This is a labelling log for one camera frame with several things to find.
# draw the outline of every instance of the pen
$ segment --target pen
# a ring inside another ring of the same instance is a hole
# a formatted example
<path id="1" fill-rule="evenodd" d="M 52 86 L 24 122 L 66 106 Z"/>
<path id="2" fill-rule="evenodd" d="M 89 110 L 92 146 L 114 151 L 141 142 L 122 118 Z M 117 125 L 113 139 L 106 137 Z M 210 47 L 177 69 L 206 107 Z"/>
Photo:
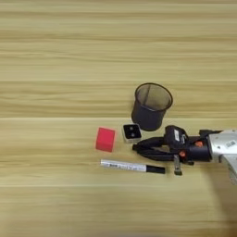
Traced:
<path id="1" fill-rule="evenodd" d="M 126 170 L 134 170 L 134 171 L 150 172 L 150 173 L 160 173 L 160 174 L 166 173 L 166 169 L 164 167 L 155 167 L 155 166 L 148 166 L 148 165 L 128 163 L 128 162 L 120 162 L 120 161 L 108 160 L 108 159 L 102 159 L 100 164 L 102 167 L 107 167 L 107 168 L 120 168 L 120 169 L 126 169 Z"/>

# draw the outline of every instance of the black marker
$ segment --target black marker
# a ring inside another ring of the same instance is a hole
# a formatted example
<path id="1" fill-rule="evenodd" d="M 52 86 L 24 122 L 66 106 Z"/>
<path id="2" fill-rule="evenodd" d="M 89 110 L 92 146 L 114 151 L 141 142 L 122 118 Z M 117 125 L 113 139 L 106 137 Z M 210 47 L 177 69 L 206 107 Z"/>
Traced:
<path id="1" fill-rule="evenodd" d="M 107 167 L 107 168 L 120 168 L 120 169 L 126 169 L 126 170 L 159 173 L 159 174 L 166 173 L 166 169 L 164 167 L 154 167 L 154 166 L 147 166 L 143 164 L 120 162 L 120 161 L 115 161 L 115 160 L 102 159 L 100 164 L 101 166 Z"/>

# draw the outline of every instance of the pen holder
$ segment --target pen holder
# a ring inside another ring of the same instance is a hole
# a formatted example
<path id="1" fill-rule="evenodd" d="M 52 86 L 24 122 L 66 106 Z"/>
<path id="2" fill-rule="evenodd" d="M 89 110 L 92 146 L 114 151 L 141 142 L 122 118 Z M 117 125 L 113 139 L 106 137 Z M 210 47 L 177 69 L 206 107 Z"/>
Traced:
<path id="1" fill-rule="evenodd" d="M 164 86 L 145 83 L 135 91 L 135 102 L 131 119 L 144 131 L 155 131 L 161 127 L 166 111 L 172 106 L 173 97 Z"/>

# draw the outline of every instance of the red eraser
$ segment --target red eraser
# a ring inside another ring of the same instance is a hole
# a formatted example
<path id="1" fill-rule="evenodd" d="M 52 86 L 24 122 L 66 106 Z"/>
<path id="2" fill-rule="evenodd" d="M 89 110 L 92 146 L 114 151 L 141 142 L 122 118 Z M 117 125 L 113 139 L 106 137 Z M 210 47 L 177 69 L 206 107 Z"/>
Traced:
<path id="1" fill-rule="evenodd" d="M 97 139 L 96 139 L 96 149 L 106 152 L 112 152 L 115 140 L 115 131 L 99 128 Z"/>

